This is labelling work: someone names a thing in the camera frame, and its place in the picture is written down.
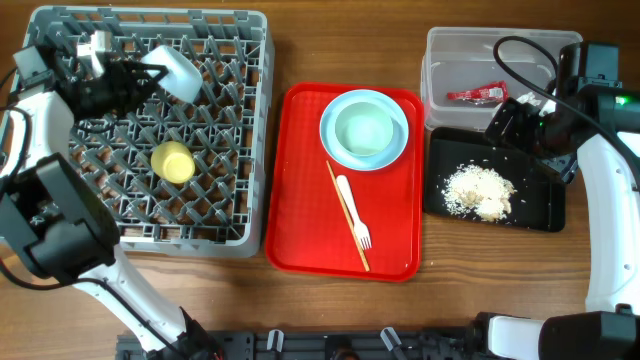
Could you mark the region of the white napkin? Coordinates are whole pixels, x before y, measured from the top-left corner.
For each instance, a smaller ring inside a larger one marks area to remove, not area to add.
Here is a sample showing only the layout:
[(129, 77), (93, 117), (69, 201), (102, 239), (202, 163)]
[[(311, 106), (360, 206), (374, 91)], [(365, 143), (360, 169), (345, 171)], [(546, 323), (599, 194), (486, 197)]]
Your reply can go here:
[(540, 97), (534, 92), (529, 92), (519, 96), (517, 101), (522, 104), (530, 104), (537, 107), (540, 110), (541, 116), (553, 113), (556, 110), (556, 103), (554, 101)]

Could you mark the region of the small light blue bowl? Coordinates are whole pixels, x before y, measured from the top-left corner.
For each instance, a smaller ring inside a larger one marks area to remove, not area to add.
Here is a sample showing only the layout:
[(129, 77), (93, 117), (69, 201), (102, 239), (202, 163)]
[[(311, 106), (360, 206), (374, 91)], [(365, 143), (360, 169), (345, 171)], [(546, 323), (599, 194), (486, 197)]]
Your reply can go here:
[(182, 102), (193, 103), (203, 79), (195, 65), (173, 47), (161, 45), (141, 58), (146, 65), (162, 65), (168, 73), (159, 85)]

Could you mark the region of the red sauce packet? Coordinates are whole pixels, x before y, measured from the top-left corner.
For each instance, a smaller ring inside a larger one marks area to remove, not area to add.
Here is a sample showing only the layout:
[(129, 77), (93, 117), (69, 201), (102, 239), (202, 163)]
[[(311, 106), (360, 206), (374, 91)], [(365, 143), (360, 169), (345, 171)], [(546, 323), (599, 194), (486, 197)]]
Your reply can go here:
[(478, 88), (461, 92), (449, 92), (447, 99), (473, 104), (501, 103), (509, 97), (505, 81), (491, 82)]

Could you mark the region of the yellow cup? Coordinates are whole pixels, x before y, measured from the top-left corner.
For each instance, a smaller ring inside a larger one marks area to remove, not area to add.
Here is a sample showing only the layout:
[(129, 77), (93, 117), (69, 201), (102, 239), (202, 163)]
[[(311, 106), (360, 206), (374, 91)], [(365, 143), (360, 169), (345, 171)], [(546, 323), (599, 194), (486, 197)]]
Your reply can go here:
[(151, 167), (159, 177), (174, 184), (185, 183), (195, 173), (191, 152), (176, 141), (164, 142), (152, 151)]

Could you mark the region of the light green bowl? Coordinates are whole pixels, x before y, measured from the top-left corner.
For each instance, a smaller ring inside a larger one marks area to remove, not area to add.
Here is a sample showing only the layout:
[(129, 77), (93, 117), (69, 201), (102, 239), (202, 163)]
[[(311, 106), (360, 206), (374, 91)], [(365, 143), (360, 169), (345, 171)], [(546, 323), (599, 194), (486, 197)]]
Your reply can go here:
[(390, 144), (393, 133), (390, 113), (376, 103), (349, 104), (336, 117), (336, 138), (355, 156), (369, 157), (382, 152)]

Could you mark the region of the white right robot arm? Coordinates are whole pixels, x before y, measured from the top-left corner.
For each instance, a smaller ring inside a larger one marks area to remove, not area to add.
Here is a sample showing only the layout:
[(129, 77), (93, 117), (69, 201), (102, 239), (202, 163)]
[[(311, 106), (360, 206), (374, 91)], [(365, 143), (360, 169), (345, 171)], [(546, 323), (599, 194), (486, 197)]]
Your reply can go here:
[(583, 313), (531, 320), (492, 316), (489, 354), (508, 359), (639, 356), (639, 98), (587, 85), (554, 112), (509, 99), (487, 139), (535, 159), (573, 153), (587, 192), (590, 282)]

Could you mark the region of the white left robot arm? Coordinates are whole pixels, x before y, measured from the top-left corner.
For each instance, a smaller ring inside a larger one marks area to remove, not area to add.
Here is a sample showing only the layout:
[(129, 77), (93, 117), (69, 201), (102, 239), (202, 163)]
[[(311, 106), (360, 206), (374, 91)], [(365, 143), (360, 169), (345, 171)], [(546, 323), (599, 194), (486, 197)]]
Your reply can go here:
[(223, 358), (221, 345), (131, 264), (109, 209), (69, 162), (72, 127), (135, 110), (169, 69), (115, 61), (78, 81), (51, 65), (18, 72), (23, 87), (2, 108), (12, 118), (13, 148), (1, 171), (1, 235), (32, 275), (54, 282), (29, 283), (6, 267), (2, 274), (30, 290), (86, 293), (134, 333), (148, 359)]

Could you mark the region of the black food waste tray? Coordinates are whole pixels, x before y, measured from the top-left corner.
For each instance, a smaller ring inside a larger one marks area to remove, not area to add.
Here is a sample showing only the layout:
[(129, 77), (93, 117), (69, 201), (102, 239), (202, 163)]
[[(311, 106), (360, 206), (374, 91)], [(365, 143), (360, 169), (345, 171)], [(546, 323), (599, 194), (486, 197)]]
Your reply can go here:
[(514, 186), (511, 212), (498, 221), (500, 225), (546, 232), (564, 228), (565, 187), (552, 182), (518, 151), (494, 147), (480, 132), (440, 127), (431, 132), (426, 155), (424, 212), (452, 218), (445, 205), (446, 181), (464, 166), (477, 165), (495, 170)]

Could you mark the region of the grey plastic dishwasher rack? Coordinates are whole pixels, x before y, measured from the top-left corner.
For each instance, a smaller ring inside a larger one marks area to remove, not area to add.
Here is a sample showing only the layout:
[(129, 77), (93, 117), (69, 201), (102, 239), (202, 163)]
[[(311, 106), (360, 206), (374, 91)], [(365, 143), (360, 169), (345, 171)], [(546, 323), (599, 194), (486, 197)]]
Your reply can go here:
[[(128, 252), (169, 256), (253, 256), (262, 231), (264, 150), (274, 44), (266, 16), (249, 10), (43, 6), (29, 45), (74, 49), (97, 30), (111, 54), (139, 60), (166, 45), (189, 59), (203, 85), (193, 103), (160, 90), (118, 120), (89, 119), (72, 130), (71, 166), (108, 207)], [(152, 151), (184, 144), (195, 173), (182, 184), (159, 177)]]

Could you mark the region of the pile of rice scraps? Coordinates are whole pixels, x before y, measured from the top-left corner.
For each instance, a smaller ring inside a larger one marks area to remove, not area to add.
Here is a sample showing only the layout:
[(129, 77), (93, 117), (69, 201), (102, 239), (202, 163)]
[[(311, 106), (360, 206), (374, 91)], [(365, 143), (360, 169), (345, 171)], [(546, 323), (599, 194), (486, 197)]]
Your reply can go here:
[(510, 200), (516, 192), (513, 183), (494, 169), (473, 164), (460, 165), (441, 190), (450, 215), (473, 213), (486, 222), (505, 219), (512, 212)]

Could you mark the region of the clear plastic bin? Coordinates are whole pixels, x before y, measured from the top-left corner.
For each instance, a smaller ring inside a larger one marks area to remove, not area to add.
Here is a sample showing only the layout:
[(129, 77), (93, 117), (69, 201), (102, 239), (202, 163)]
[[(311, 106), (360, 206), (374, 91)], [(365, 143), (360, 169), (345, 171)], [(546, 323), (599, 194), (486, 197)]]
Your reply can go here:
[(494, 60), (493, 47), (505, 36), (528, 38), (554, 57), (560, 50), (583, 40), (575, 31), (483, 27), (434, 27), (427, 35), (421, 68), (421, 99), (425, 105), (425, 127), (453, 127), (484, 131), (493, 117), (491, 104), (450, 100), (447, 94), (504, 81), (513, 98), (530, 90), (513, 79)]

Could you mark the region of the light blue plate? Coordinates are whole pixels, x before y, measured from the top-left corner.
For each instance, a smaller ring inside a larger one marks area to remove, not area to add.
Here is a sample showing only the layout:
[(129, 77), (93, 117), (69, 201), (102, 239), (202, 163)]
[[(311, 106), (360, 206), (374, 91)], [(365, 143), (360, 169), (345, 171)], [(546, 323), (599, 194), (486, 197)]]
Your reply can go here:
[[(381, 105), (390, 113), (393, 121), (394, 133), (390, 144), (382, 152), (369, 157), (348, 153), (335, 135), (338, 112), (347, 105), (360, 101)], [(399, 104), (381, 92), (366, 89), (351, 90), (337, 96), (324, 109), (319, 125), (320, 141), (326, 153), (340, 165), (364, 172), (380, 170), (395, 162), (407, 147), (409, 135), (408, 118)]]

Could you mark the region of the white plastic fork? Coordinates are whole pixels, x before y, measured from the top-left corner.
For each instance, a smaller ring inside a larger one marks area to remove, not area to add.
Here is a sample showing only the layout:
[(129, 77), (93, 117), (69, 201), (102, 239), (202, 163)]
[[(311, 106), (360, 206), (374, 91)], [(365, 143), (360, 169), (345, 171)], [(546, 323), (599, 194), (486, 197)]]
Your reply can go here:
[(339, 175), (336, 180), (338, 189), (351, 215), (354, 232), (359, 240), (360, 246), (363, 250), (369, 250), (372, 247), (370, 232), (359, 216), (350, 183), (345, 175)]

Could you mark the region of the wooden chopstick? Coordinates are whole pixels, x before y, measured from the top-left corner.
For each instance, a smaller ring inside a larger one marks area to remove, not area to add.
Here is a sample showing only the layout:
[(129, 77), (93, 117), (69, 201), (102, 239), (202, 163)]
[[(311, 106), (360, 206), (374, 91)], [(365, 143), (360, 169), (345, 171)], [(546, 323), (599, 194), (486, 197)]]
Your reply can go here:
[(341, 191), (339, 189), (336, 176), (335, 176), (335, 174), (333, 172), (333, 169), (331, 167), (331, 164), (330, 164), (329, 160), (325, 160), (325, 164), (326, 164), (326, 167), (327, 167), (328, 172), (330, 174), (330, 177), (331, 177), (331, 180), (332, 180), (336, 195), (337, 195), (337, 197), (339, 199), (339, 203), (341, 205), (341, 208), (343, 210), (344, 216), (346, 218), (346, 221), (347, 221), (350, 233), (352, 235), (352, 238), (353, 238), (353, 240), (355, 242), (355, 246), (356, 246), (357, 251), (359, 253), (359, 256), (360, 256), (361, 262), (363, 264), (364, 270), (365, 270), (365, 272), (370, 272), (369, 263), (368, 263), (368, 261), (366, 259), (364, 250), (362, 249), (361, 244), (360, 244), (360, 242), (359, 242), (359, 240), (358, 240), (358, 238), (356, 236), (352, 218), (350, 216), (349, 210), (347, 209), (346, 203), (345, 203), (344, 198), (343, 198), (343, 196), (341, 194)]

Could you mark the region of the red plastic tray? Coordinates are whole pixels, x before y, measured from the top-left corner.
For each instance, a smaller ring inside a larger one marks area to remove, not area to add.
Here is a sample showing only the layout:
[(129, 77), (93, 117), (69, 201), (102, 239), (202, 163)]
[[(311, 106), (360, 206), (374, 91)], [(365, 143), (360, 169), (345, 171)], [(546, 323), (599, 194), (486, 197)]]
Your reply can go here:
[[(265, 253), (282, 270), (404, 282), (422, 251), (424, 107), (417, 95), (385, 88), (407, 117), (409, 139), (400, 157), (371, 172), (333, 160), (320, 140), (325, 108), (350, 86), (299, 83), (285, 95), (273, 170)], [(372, 247), (357, 249), (332, 178), (345, 175)]]

